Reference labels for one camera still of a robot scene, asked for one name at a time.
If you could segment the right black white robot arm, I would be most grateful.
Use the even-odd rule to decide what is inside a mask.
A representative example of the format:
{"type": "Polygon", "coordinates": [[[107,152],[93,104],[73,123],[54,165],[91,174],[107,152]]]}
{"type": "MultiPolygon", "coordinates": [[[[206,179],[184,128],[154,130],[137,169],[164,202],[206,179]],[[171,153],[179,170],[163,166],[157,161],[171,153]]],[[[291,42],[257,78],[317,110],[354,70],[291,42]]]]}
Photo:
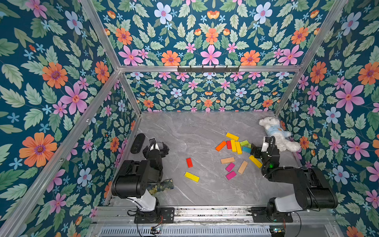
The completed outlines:
{"type": "Polygon", "coordinates": [[[250,158],[260,165],[261,174],[270,182],[291,184],[294,192],[271,198],[265,207],[252,207],[253,220],[292,222],[292,212],[321,211],[338,206],[338,198],[318,168],[280,166],[279,149],[274,136],[265,137],[263,146],[251,145],[250,158]]]}

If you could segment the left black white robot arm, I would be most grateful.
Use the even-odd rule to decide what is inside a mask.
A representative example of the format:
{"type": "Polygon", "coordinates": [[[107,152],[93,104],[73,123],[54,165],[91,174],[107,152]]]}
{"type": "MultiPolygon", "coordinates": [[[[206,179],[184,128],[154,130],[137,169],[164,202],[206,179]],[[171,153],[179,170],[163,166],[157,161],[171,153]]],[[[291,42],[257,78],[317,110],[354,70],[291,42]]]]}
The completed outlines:
{"type": "Polygon", "coordinates": [[[169,153],[168,146],[154,138],[143,150],[144,160],[124,161],[115,176],[111,193],[121,199],[131,201],[141,212],[158,212],[159,201],[147,190],[149,184],[161,182],[163,161],[169,153]]]}

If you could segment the long yellow block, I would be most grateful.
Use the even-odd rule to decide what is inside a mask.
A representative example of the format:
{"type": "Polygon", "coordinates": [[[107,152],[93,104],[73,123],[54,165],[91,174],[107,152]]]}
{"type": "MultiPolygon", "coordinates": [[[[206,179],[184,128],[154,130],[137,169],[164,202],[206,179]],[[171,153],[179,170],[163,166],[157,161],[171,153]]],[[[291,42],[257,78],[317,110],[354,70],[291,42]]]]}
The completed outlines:
{"type": "Polygon", "coordinates": [[[189,172],[185,173],[185,177],[188,178],[188,179],[190,179],[190,180],[192,180],[192,181],[194,181],[194,182],[196,182],[196,183],[199,182],[199,180],[200,180],[200,178],[198,176],[196,176],[194,174],[191,174],[189,172]]]}

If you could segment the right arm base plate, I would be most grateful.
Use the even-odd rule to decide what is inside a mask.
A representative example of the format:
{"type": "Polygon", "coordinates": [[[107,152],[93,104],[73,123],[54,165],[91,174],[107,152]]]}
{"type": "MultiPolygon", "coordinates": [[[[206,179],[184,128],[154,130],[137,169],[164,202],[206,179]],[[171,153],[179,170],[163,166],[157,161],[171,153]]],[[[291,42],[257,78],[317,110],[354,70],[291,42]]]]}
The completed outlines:
{"type": "Polygon", "coordinates": [[[255,223],[293,223],[289,212],[278,212],[275,208],[251,207],[248,210],[252,214],[255,223]]]}

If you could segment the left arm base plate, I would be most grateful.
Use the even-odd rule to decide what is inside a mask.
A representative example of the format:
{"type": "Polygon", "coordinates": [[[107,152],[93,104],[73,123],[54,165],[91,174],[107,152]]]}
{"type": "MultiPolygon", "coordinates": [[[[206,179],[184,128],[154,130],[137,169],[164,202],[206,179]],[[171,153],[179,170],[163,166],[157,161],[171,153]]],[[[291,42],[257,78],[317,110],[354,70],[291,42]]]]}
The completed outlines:
{"type": "Polygon", "coordinates": [[[144,212],[137,210],[135,224],[172,224],[174,223],[175,208],[159,207],[153,211],[144,212]]]}

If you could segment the small red block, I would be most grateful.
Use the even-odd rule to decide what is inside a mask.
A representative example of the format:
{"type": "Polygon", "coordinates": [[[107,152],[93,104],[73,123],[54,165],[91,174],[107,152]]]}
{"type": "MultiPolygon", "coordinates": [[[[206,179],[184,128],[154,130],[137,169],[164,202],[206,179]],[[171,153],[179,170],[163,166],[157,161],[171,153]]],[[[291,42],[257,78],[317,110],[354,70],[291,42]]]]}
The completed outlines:
{"type": "Polygon", "coordinates": [[[187,162],[188,168],[192,168],[193,167],[193,163],[192,163],[191,158],[187,158],[186,162],[187,162]]]}

